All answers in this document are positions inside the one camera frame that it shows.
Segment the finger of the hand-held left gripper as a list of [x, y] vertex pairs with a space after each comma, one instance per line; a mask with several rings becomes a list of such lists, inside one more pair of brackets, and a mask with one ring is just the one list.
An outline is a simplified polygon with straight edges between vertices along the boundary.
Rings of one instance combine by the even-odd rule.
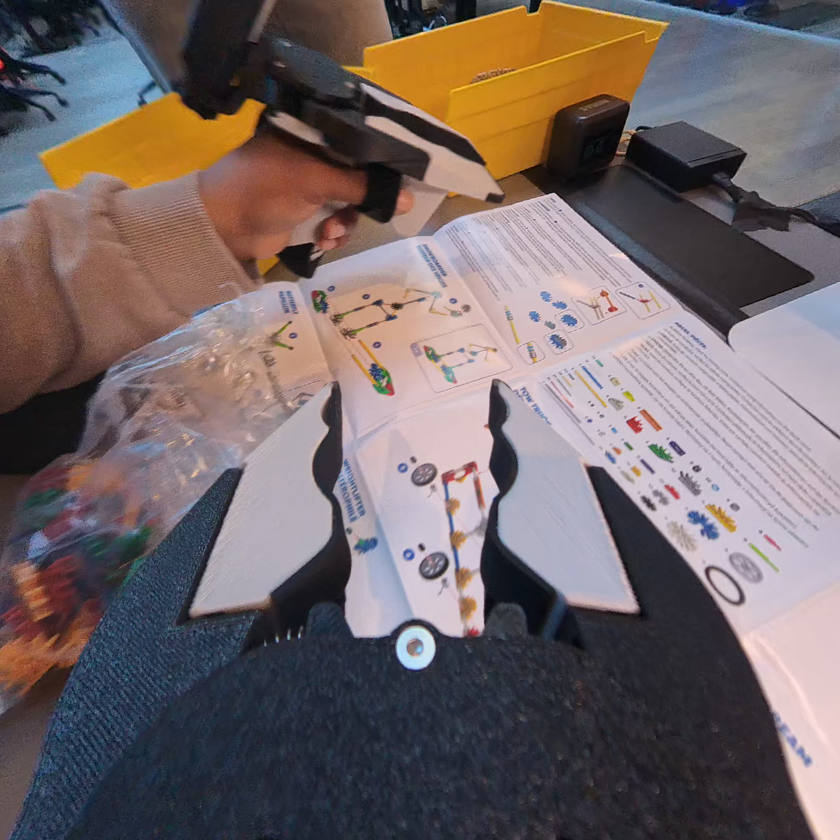
[[504, 193], [480, 165], [410, 133], [389, 119], [317, 110], [313, 127], [284, 112], [265, 111], [265, 126], [316, 157], [347, 169], [398, 175], [401, 186], [432, 193], [459, 193], [498, 203]]
[[389, 119], [416, 137], [444, 147], [465, 160], [486, 165], [483, 157], [466, 136], [415, 108], [410, 102], [368, 81], [360, 82], [360, 95], [362, 112], [366, 117]]

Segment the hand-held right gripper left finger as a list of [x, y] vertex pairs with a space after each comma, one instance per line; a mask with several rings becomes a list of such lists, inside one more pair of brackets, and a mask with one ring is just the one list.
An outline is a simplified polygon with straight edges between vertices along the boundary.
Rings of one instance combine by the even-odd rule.
[[352, 560], [335, 495], [342, 466], [342, 395], [331, 382], [246, 457], [189, 617], [344, 608]]

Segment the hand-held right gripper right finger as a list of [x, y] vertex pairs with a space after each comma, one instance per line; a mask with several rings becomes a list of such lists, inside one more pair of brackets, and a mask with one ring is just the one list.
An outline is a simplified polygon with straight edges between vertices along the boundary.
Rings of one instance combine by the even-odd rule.
[[480, 555], [485, 614], [572, 607], [638, 615], [640, 607], [578, 450], [502, 380], [489, 392], [489, 471], [497, 485]]

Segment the clear plastic bag of toy pieces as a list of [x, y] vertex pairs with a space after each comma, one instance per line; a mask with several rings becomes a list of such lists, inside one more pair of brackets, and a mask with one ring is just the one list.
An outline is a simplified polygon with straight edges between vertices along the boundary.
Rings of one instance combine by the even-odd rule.
[[328, 378], [295, 282], [199, 314], [105, 374], [76, 450], [24, 486], [2, 544], [2, 713], [77, 662], [144, 555]]

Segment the person's left forearm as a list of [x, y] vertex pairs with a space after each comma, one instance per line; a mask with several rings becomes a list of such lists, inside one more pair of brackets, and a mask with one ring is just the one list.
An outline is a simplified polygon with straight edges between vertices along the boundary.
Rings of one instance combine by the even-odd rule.
[[92, 174], [1, 219], [1, 410], [78, 385], [262, 278], [225, 247], [196, 174]]

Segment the black desk mat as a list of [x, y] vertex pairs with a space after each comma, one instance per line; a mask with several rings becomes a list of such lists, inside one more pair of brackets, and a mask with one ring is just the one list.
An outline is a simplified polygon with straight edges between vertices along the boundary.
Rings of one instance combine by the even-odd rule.
[[683, 306], [727, 337], [744, 309], [804, 287], [813, 273], [687, 201], [631, 164], [579, 182], [526, 170], [556, 193]]

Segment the person's left hand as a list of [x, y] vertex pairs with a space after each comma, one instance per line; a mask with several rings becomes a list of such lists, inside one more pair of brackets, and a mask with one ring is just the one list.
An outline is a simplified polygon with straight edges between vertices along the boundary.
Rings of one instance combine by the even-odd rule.
[[258, 133], [197, 177], [206, 215], [240, 262], [277, 255], [295, 230], [326, 206], [314, 235], [321, 252], [343, 246], [368, 192], [363, 171], [323, 161], [275, 134]]

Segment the black charger cube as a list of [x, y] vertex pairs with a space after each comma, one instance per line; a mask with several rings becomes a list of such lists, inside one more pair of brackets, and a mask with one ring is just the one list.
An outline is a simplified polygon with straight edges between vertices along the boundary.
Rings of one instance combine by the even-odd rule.
[[565, 182], [603, 173], [616, 156], [630, 109], [629, 101], [603, 93], [557, 111], [546, 170]]

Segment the yellow plastic bin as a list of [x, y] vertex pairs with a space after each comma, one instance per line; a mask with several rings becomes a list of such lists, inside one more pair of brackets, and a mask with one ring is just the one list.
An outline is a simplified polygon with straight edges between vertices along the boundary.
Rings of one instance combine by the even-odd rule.
[[465, 135], [500, 180], [543, 162], [559, 110], [631, 102], [667, 26], [544, 2], [368, 47], [349, 70]]
[[215, 164], [254, 135], [263, 109], [247, 100], [233, 115], [204, 120], [173, 92], [38, 156], [62, 190], [90, 173], [141, 188]]

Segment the folded instruction sheet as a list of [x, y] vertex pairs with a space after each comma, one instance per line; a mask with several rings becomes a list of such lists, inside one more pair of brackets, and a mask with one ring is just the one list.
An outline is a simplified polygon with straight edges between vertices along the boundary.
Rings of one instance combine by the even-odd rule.
[[[431, 237], [404, 239], [291, 281], [303, 289], [340, 383], [345, 460], [337, 487], [361, 569], [350, 579], [351, 626], [374, 635], [412, 617], [443, 634], [484, 627], [479, 561], [497, 485], [489, 471], [489, 392], [502, 380], [581, 454], [617, 549], [663, 537], [676, 573], [702, 578], [643, 514], [703, 490], [701, 442], [678, 444], [662, 409], [643, 407], [629, 373], [576, 362], [640, 321], [682, 304], [555, 195], [462, 217]], [[712, 501], [678, 516], [718, 548], [736, 519]]]

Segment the black power adapter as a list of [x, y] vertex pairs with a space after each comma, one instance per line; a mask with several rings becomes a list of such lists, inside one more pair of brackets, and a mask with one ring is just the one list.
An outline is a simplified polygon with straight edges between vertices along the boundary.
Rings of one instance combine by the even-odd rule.
[[625, 158], [675, 192], [686, 193], [711, 185], [717, 175], [735, 176], [747, 152], [685, 121], [677, 121], [636, 130], [628, 141]]

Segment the black office chair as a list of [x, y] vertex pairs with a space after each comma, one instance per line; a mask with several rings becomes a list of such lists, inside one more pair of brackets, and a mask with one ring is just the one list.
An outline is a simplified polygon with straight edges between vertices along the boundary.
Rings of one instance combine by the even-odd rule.
[[2, 137], [11, 133], [12, 120], [41, 116], [58, 121], [56, 109], [69, 107], [67, 78], [43, 60], [24, 56], [25, 47], [40, 46], [25, 4], [1, 3]]

